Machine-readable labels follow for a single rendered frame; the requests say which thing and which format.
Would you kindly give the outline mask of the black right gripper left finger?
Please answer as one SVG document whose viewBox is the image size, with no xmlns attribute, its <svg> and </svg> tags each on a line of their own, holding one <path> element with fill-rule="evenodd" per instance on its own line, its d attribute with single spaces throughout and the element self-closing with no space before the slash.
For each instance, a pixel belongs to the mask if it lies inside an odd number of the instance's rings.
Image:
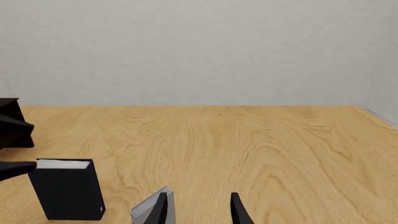
<svg viewBox="0 0 398 224">
<path fill-rule="evenodd" d="M 167 219 L 167 194 L 162 192 L 153 206 L 145 224 L 165 224 Z"/>
</svg>

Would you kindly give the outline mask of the dark navy book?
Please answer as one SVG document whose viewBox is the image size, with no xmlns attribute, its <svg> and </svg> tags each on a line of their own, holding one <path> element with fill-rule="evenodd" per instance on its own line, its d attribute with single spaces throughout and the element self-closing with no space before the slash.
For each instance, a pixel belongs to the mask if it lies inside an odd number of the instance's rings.
<svg viewBox="0 0 398 224">
<path fill-rule="evenodd" d="M 92 159 L 37 159 L 28 174 L 48 220 L 99 221 L 106 207 Z"/>
</svg>

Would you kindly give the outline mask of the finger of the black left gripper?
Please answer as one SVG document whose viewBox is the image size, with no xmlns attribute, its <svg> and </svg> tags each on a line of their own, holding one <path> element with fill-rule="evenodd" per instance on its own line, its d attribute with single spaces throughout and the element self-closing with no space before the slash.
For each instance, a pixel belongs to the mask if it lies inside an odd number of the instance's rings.
<svg viewBox="0 0 398 224">
<path fill-rule="evenodd" d="M 0 182 L 35 171 L 36 162 L 0 162 Z"/>
<path fill-rule="evenodd" d="M 0 134 L 32 134 L 34 125 L 0 114 Z"/>
</svg>

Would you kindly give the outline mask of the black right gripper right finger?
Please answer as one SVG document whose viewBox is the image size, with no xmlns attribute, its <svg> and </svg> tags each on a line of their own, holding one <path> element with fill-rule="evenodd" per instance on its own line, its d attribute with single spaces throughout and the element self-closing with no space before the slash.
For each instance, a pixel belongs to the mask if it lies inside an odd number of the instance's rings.
<svg viewBox="0 0 398 224">
<path fill-rule="evenodd" d="M 233 224 L 254 224 L 237 192 L 231 193 L 230 210 Z"/>
</svg>

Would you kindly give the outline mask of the dark brown wooden cabinet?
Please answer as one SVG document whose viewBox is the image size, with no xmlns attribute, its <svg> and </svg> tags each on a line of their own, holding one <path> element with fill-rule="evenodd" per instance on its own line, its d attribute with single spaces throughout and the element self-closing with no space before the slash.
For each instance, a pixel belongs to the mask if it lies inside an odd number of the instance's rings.
<svg viewBox="0 0 398 224">
<path fill-rule="evenodd" d="M 0 98 L 0 114 L 27 123 L 17 101 L 18 98 Z M 0 150 L 4 148 L 32 148 L 34 142 L 31 135 L 0 134 Z"/>
</svg>

